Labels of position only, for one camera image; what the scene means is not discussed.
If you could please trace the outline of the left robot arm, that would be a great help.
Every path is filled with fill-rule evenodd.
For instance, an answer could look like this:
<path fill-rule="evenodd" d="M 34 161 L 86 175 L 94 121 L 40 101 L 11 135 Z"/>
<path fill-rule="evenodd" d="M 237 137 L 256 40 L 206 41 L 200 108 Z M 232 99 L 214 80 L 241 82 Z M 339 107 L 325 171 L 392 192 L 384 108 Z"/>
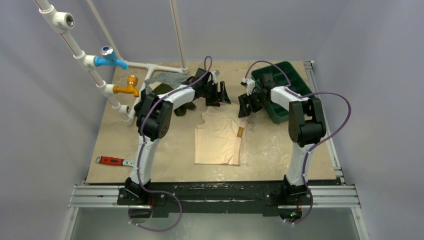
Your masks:
<path fill-rule="evenodd" d="M 148 94 L 136 109 L 139 134 L 135 164 L 124 186 L 119 189 L 118 205 L 152 204 L 158 197 L 169 194 L 166 190 L 151 188 L 153 160 L 161 139 L 168 133 L 174 111 L 203 98 L 207 106 L 218 107 L 221 103 L 230 104 L 224 81 L 217 81 L 218 70 L 199 68 L 178 87 L 163 94 Z"/>

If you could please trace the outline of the dark green underwear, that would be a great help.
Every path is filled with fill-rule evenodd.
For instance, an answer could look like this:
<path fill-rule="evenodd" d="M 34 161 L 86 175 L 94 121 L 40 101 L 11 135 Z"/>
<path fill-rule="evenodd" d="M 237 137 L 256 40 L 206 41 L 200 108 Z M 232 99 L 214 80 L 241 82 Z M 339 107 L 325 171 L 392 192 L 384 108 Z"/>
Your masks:
<path fill-rule="evenodd" d="M 170 97 L 170 93 L 174 90 L 174 88 L 172 88 L 170 85 L 166 84 L 166 83 L 159 83 L 158 86 L 156 86 L 152 92 L 155 95 L 163 95 L 164 97 L 166 96 L 167 98 Z M 176 108 L 173 112 L 177 117 L 182 117 L 187 113 L 187 110 L 190 111 L 194 111 L 196 109 L 196 105 L 191 101 L 191 102 L 186 102 L 184 104 L 182 104 L 181 106 L 179 106 L 178 108 Z"/>

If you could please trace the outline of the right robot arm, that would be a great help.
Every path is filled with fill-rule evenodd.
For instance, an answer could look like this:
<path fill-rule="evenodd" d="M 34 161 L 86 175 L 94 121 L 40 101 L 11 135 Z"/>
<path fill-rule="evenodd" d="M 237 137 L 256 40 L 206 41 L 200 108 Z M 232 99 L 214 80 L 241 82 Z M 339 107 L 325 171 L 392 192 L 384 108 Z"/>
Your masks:
<path fill-rule="evenodd" d="M 284 175 L 280 196 L 288 204 L 308 192 L 308 170 L 316 144 L 326 135 L 326 124 L 321 101 L 304 97 L 289 87 L 274 81 L 272 74 L 263 74 L 257 85 L 253 79 L 243 78 L 246 93 L 238 97 L 239 118 L 250 116 L 270 102 L 288 111 L 288 133 L 293 142 L 292 156 Z"/>

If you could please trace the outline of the beige underwear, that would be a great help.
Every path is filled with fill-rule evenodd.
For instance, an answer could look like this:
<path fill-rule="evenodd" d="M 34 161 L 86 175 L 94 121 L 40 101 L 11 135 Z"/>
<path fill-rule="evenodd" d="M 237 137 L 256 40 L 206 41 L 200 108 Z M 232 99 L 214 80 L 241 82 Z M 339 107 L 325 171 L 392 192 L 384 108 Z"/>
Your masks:
<path fill-rule="evenodd" d="M 209 106 L 196 126 L 195 159 L 198 165 L 238 166 L 249 117 L 238 117 L 238 104 Z"/>

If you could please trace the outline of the striped grey underwear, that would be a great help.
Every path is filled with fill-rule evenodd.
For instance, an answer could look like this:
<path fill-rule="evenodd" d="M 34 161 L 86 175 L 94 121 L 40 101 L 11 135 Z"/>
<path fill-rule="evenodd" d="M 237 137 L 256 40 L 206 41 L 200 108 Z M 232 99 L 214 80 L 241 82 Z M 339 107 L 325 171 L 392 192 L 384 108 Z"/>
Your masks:
<path fill-rule="evenodd" d="M 190 76 L 177 72 L 162 72 L 144 81 L 145 93 L 150 94 L 159 84 L 166 84 L 172 89 L 179 87 Z"/>

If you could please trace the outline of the green compartment tray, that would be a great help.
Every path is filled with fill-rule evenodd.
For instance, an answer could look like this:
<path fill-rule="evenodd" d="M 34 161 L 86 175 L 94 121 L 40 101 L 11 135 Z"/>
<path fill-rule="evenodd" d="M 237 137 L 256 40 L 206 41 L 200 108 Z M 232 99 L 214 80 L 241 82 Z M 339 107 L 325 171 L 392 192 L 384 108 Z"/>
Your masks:
<path fill-rule="evenodd" d="M 309 85 L 304 81 L 304 79 L 290 62 L 282 61 L 276 63 L 275 65 L 278 66 L 290 80 L 290 90 L 302 96 L 312 93 Z M 269 65 L 250 72 L 250 76 L 256 82 L 256 87 L 258 89 L 260 89 L 260 77 L 264 74 L 272 74 L 273 80 L 279 85 L 286 86 L 288 84 L 285 76 L 276 67 Z M 265 103 L 263 108 L 274 124 L 281 124 L 289 119 L 289 111 L 276 103 Z"/>

